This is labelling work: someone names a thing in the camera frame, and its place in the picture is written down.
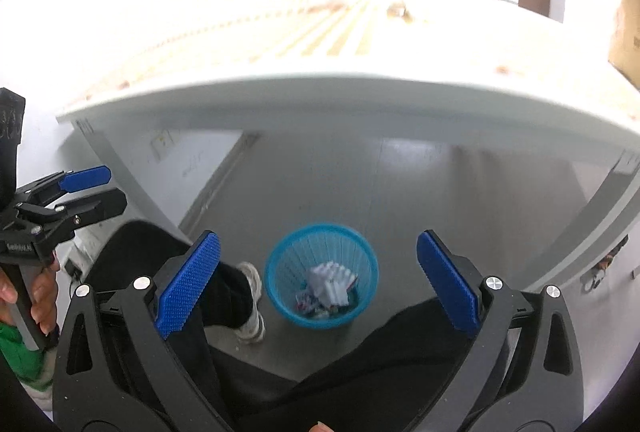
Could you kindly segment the person's left hand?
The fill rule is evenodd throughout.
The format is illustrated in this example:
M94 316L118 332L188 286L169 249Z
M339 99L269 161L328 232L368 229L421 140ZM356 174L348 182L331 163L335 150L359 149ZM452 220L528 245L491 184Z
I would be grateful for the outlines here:
M59 270L60 264L58 264L57 259L54 259L52 264L44 268L32 282L32 309L30 314L32 314L32 319L46 336L55 328L56 316L58 316L58 310L56 309L56 298L58 297L56 274L58 274ZM5 272L1 272L0 296L1 321L4 324L14 326L10 306L15 304L17 292Z

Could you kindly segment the person's right hand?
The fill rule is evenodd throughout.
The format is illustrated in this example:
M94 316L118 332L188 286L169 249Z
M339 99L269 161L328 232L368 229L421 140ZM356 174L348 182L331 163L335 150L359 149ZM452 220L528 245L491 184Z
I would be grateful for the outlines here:
M317 422L309 432L333 432L333 430L322 422Z

